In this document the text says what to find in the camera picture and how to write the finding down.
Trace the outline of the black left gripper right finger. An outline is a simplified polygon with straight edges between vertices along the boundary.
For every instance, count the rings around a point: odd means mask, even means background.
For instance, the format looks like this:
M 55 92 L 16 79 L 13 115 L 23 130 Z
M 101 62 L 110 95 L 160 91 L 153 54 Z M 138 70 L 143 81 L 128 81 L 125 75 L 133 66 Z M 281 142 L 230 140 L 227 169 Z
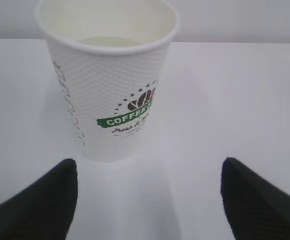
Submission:
M 223 162 L 220 192 L 235 239 L 290 240 L 289 194 L 233 157 Z

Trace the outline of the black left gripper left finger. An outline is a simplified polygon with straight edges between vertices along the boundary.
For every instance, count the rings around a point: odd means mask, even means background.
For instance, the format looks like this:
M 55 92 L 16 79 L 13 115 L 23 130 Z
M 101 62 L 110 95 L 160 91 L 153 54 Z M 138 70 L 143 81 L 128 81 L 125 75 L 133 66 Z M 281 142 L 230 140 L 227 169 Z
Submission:
M 0 204 L 0 240 L 64 240 L 78 198 L 76 162 L 65 159 Z

